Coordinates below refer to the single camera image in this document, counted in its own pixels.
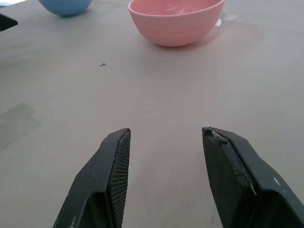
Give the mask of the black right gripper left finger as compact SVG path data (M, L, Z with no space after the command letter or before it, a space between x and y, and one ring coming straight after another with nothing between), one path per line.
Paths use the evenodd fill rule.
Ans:
M76 175L54 223L55 228L120 228L128 188L131 130L103 139Z

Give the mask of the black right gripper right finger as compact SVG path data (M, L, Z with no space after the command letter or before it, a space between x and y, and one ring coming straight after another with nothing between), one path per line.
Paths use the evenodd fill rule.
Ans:
M302 228L304 206L284 179L235 133L202 128L213 199L225 228Z

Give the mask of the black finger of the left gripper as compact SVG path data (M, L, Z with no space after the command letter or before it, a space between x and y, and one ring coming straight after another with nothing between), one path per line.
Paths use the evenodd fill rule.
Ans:
M18 22L8 16L0 14L0 32L18 25Z

